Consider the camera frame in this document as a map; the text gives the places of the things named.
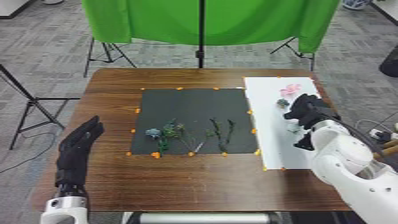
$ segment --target tripod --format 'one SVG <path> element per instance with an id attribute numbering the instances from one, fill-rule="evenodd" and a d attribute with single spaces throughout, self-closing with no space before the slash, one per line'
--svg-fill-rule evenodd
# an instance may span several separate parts
<path id="1" fill-rule="evenodd" d="M 87 73 L 88 73 L 88 67 L 90 67 L 90 62 L 92 61 L 101 61 L 104 63 L 113 63 L 120 58 L 126 59 L 129 65 L 133 66 L 133 68 L 136 68 L 126 54 L 122 53 L 120 51 L 120 48 L 117 47 L 117 45 L 111 43 L 101 43 L 103 45 L 103 52 L 104 52 L 104 55 L 106 55 L 106 60 L 99 60 L 97 58 L 90 58 L 90 55 L 92 55 L 92 49 L 94 49 L 94 43 L 95 43 L 95 40 L 94 40 L 94 37 L 90 38 L 90 46 L 88 46 L 88 55 L 87 55 L 87 61 L 85 61 L 85 69 L 83 69 L 83 78 L 87 78 Z M 120 56 L 117 58 L 111 58 L 110 56 L 110 51 L 111 50 L 117 50 Z"/>
<path id="2" fill-rule="evenodd" d="M 312 71 L 314 71 L 314 53 L 312 53 L 312 56 L 310 56 L 310 57 L 305 57 L 303 54 L 296 52 L 296 50 L 294 50 L 293 47 L 289 46 L 289 42 L 291 42 L 294 39 L 296 39 L 296 37 L 293 37 L 293 38 L 286 41 L 286 43 L 277 47 L 277 49 L 270 52 L 270 54 L 273 54 L 273 53 L 280 50 L 282 47 L 287 47 L 289 50 L 291 50 L 293 53 L 294 53 L 294 56 L 296 56 L 298 58 L 305 58 L 305 59 L 309 59 L 309 70 L 310 70 L 310 72 L 312 72 Z"/>
<path id="3" fill-rule="evenodd" d="M 24 110 L 23 110 L 21 121 L 19 121 L 19 124 L 17 124 L 15 133 L 14 133 L 14 137 L 12 137 L 12 142 L 10 142 L 10 146 L 8 146 L 8 150 L 12 150 L 17 136 L 24 131 L 31 130 L 33 128 L 37 128 L 42 125 L 51 124 L 51 123 L 56 124 L 62 129 L 65 128 L 63 125 L 60 124 L 58 120 L 56 120 L 58 114 L 60 114 L 60 111 L 65 107 L 67 101 L 69 100 L 79 100 L 79 98 L 40 98 L 40 97 L 33 97 L 31 94 L 28 93 L 24 87 L 21 86 L 21 83 L 17 82 L 12 74 L 8 73 L 7 69 L 3 68 L 1 64 L 0 64 L 0 71 L 5 75 L 5 77 L 0 75 L 0 78 L 3 79 L 3 81 L 7 82 L 7 84 L 10 85 L 14 90 L 19 92 L 21 96 L 28 99 L 26 107 L 24 107 Z M 42 105 L 39 103 L 40 101 L 63 101 L 62 105 L 58 107 L 58 110 L 55 112 L 55 115 L 51 115 L 46 108 L 42 107 Z M 39 109 L 40 113 L 44 114 L 44 116 L 47 118 L 47 121 L 44 121 L 39 124 L 23 128 L 23 124 L 24 124 L 24 120 L 26 120 L 26 116 L 28 116 L 28 111 L 30 111 L 31 107 L 35 107 Z"/>

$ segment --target blue flower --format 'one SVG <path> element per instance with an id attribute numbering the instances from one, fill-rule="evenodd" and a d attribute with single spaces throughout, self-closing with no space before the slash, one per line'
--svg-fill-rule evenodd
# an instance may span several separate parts
<path id="1" fill-rule="evenodd" d="M 152 128 L 149 130 L 145 130 L 145 135 L 152 137 L 152 139 L 156 139 L 159 137 L 161 131 Z"/>

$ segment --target black mat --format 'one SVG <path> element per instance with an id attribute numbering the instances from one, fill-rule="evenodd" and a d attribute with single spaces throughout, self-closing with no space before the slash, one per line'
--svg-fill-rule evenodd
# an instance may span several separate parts
<path id="1" fill-rule="evenodd" d="M 257 149 L 255 135 L 252 134 L 250 115 L 245 93 L 239 89 L 188 89 L 145 90 L 142 93 L 140 114 L 135 126 L 131 144 L 133 154 L 151 154 L 158 151 L 156 141 L 145 136 L 145 130 L 161 130 L 167 122 L 175 118 L 175 124 L 184 124 L 186 131 L 195 137 L 195 145 L 206 138 L 206 129 L 213 131 L 209 119 L 220 122 L 222 134 L 227 135 L 227 119 L 236 123 L 227 145 L 227 153 L 252 153 Z M 165 154 L 186 154 L 183 143 L 172 139 Z M 199 154 L 220 153 L 218 139 L 211 137 L 199 150 Z"/>

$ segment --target cable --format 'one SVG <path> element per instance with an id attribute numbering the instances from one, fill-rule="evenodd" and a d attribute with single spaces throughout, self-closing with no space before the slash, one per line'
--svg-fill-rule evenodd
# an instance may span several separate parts
<path id="1" fill-rule="evenodd" d="M 360 119 L 358 121 L 357 121 L 357 123 L 355 123 L 355 128 L 358 128 L 358 124 L 362 123 L 362 122 L 369 122 L 369 123 L 373 123 L 373 124 L 376 124 L 387 131 L 389 131 L 389 133 L 392 133 L 392 131 L 390 131 L 390 129 L 387 128 L 387 126 L 380 123 L 380 122 L 376 122 L 376 121 L 373 121 L 373 120 L 369 120 L 369 119 Z"/>
<path id="2" fill-rule="evenodd" d="M 380 126 L 387 119 L 398 114 L 398 111 L 387 116 L 387 118 L 378 122 L 378 125 L 367 130 L 367 132 Z"/>
<path id="3" fill-rule="evenodd" d="M 26 160 L 21 161 L 14 166 L 10 166 L 7 169 L 3 169 L 3 170 L 0 171 L 0 174 L 5 173 L 8 170 L 12 170 L 15 167 L 19 167 L 28 161 L 35 160 L 35 159 L 39 158 L 39 156 L 46 153 L 46 151 L 51 149 L 53 144 L 55 144 L 55 140 L 56 140 L 56 135 L 55 135 L 51 132 L 40 133 L 40 134 L 37 134 L 37 135 L 26 136 L 26 137 L 23 136 L 23 137 L 24 137 L 24 138 L 33 138 L 33 137 L 37 137 L 37 136 L 40 136 L 40 135 L 51 135 L 51 136 L 53 136 L 51 143 L 49 143 L 46 149 L 40 151 L 40 153 L 39 153 L 30 159 L 26 159 Z"/>

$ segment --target light stand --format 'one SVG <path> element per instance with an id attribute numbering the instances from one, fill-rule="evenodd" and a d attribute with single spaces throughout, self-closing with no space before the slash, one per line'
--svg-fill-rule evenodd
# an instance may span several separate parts
<path id="1" fill-rule="evenodd" d="M 204 67 L 204 25 L 206 25 L 206 0 L 199 0 L 199 50 L 195 52 L 199 68 Z"/>
<path id="2" fill-rule="evenodd" d="M 309 59 L 309 69 L 310 69 L 310 72 L 312 72 L 312 71 L 314 71 L 314 53 L 312 53 L 312 56 L 310 56 L 310 57 L 305 57 L 303 54 L 302 54 L 300 52 L 296 52 L 296 50 L 294 50 L 293 47 L 289 46 L 289 42 L 291 42 L 294 39 L 296 39 L 296 37 L 293 37 L 293 38 L 286 41 L 286 43 L 277 47 L 277 49 L 270 52 L 270 54 L 273 54 L 273 53 L 280 50 L 282 47 L 287 47 L 289 50 L 291 50 L 293 53 L 294 53 L 294 56 L 296 56 L 298 58 L 305 58 L 305 59 Z"/>
<path id="3" fill-rule="evenodd" d="M 106 56 L 106 60 L 99 60 L 97 58 L 90 58 L 90 55 L 92 55 L 92 48 L 94 48 L 94 43 L 95 43 L 95 40 L 94 38 L 90 38 L 90 47 L 88 47 L 88 55 L 87 55 L 87 62 L 85 62 L 85 70 L 83 70 L 83 78 L 87 78 L 87 73 L 88 73 L 88 67 L 90 67 L 90 62 L 92 61 L 101 61 L 104 63 L 113 63 L 120 58 L 126 59 L 129 65 L 133 66 L 133 68 L 136 68 L 126 54 L 122 53 L 120 51 L 120 48 L 117 47 L 117 45 L 111 43 L 101 43 L 103 45 L 103 51 L 104 51 L 104 56 Z M 113 59 L 111 56 L 110 56 L 110 51 L 111 50 L 117 50 L 119 53 L 120 53 L 120 56 Z"/>
<path id="4" fill-rule="evenodd" d="M 0 75 L 0 78 L 3 79 L 3 81 L 7 82 L 7 84 L 10 85 L 10 87 L 14 88 L 14 90 L 19 92 L 21 96 L 28 99 L 28 102 L 26 102 L 26 107 L 24 107 L 24 111 L 23 111 L 23 116 L 21 116 L 21 121 L 19 121 L 19 124 L 17 124 L 17 129 L 15 129 L 15 133 L 14 133 L 14 137 L 12 137 L 12 142 L 10 142 L 10 146 L 8 146 L 8 150 L 12 150 L 14 148 L 14 144 L 15 144 L 15 139 L 17 139 L 17 136 L 19 134 L 31 130 L 33 128 L 40 127 L 42 125 L 46 124 L 56 124 L 58 127 L 63 129 L 63 125 L 60 124 L 56 118 L 58 118 L 58 114 L 60 114 L 60 111 L 65 107 L 65 104 L 67 104 L 67 101 L 69 100 L 79 100 L 79 98 L 40 98 L 40 97 L 33 97 L 31 94 L 28 93 L 24 87 L 21 86 L 21 83 L 17 82 L 12 74 L 8 73 L 7 69 L 3 68 L 3 65 L 0 64 L 0 71 L 5 75 L 5 77 Z M 58 107 L 58 110 L 55 112 L 55 115 L 51 115 L 51 113 L 47 112 L 46 108 L 42 107 L 39 101 L 63 101 L 62 102 L 62 105 Z M 40 113 L 44 114 L 46 118 L 47 118 L 47 121 L 40 122 L 39 124 L 28 126 L 23 128 L 23 124 L 24 124 L 24 120 L 26 120 L 26 116 L 28 116 L 28 111 L 30 111 L 30 107 L 35 107 L 40 111 Z"/>

